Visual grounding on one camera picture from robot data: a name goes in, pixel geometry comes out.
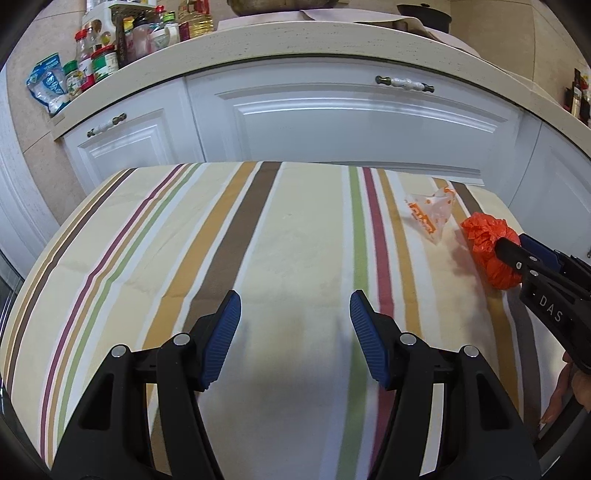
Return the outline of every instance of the finger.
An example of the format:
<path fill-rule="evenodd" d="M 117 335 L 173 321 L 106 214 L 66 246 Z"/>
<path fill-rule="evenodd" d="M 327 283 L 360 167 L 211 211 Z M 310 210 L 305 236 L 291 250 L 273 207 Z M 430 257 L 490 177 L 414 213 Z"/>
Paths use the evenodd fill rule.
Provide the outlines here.
<path fill-rule="evenodd" d="M 551 423 L 560 415 L 562 411 L 562 397 L 569 389 L 569 376 L 572 367 L 573 364 L 567 364 L 560 372 L 558 381 L 556 382 L 556 389 L 554 389 L 554 393 L 550 397 L 548 408 L 544 412 L 544 415 L 542 415 L 540 423 Z"/>

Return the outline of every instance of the countertop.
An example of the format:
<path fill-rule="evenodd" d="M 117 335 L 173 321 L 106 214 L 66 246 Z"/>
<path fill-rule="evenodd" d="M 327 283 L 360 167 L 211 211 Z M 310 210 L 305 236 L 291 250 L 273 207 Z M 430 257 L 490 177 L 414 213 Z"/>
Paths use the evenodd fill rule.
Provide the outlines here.
<path fill-rule="evenodd" d="M 367 57 L 441 72 L 473 83 L 532 112 L 591 157 L 591 131 L 535 83 L 443 43 L 354 23 L 278 22 L 223 30 L 165 48 L 124 67 L 80 95 L 52 119 L 55 139 L 103 108 L 168 79 L 273 56 Z"/>

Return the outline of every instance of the plastic container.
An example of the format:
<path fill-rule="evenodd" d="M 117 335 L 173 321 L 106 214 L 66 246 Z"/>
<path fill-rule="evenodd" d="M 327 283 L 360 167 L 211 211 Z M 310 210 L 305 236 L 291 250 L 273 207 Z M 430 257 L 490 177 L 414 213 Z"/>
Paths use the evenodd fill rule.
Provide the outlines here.
<path fill-rule="evenodd" d="M 82 93 L 82 84 L 84 83 L 84 74 L 78 70 L 78 62 L 69 61 L 64 65 L 66 74 L 66 86 L 71 99 L 76 98 Z"/>
<path fill-rule="evenodd" d="M 209 10 L 209 0 L 183 0 L 178 8 L 178 23 L 181 40 L 197 38 L 213 32 L 213 19 Z"/>
<path fill-rule="evenodd" d="M 150 54 L 150 21 L 145 15 L 134 20 L 134 51 L 139 60 Z"/>
<path fill-rule="evenodd" d="M 107 78 L 119 70 L 115 46 L 107 45 L 94 52 L 92 54 L 92 67 L 95 70 L 96 82 L 100 82 L 102 79 Z"/>
<path fill-rule="evenodd" d="M 94 70 L 92 69 L 92 53 L 94 52 L 90 38 L 87 36 L 88 30 L 82 29 L 76 33 L 76 61 L 78 70 L 84 75 L 82 91 L 88 90 L 95 84 Z"/>

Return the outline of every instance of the blue gripper pad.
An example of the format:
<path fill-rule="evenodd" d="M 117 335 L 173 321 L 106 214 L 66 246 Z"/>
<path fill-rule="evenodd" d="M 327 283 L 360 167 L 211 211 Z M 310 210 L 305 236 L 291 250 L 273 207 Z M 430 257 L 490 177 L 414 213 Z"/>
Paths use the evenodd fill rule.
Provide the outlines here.
<path fill-rule="evenodd" d="M 208 388 L 211 382 L 215 382 L 222 371 L 222 365 L 238 328 L 240 313 L 240 296 L 234 292 L 221 313 L 204 350 L 201 373 L 201 383 L 204 388 Z"/>
<path fill-rule="evenodd" d="M 545 267 L 555 272 L 560 272 L 561 266 L 554 251 L 525 233 L 519 236 L 519 241 L 521 242 L 521 246 L 538 258 Z"/>
<path fill-rule="evenodd" d="M 378 331 L 371 320 L 371 315 L 363 305 L 359 294 L 354 292 L 349 302 L 349 311 L 353 328 L 361 344 L 361 350 L 368 364 L 369 373 L 384 388 L 388 387 L 388 355 Z"/>

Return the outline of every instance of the cloth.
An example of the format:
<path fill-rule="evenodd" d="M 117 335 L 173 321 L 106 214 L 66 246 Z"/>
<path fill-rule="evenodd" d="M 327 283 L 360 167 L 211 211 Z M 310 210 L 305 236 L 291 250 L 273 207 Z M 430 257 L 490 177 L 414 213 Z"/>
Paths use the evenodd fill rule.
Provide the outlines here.
<path fill-rule="evenodd" d="M 457 202 L 434 245 L 404 199 L 443 186 Z M 349 318 L 361 288 L 432 346 L 476 345 L 533 432 L 562 350 L 519 302 L 519 287 L 493 290 L 475 266 L 459 227 L 474 211 L 522 232 L 494 194 L 422 175 L 273 162 L 124 170 L 78 207 L 27 277 L 0 345 L 2 377 L 51 464 L 111 347 L 159 346 L 233 288 L 241 322 L 219 380 L 199 395 L 225 478 L 365 479 L 392 394 L 369 376 Z"/>

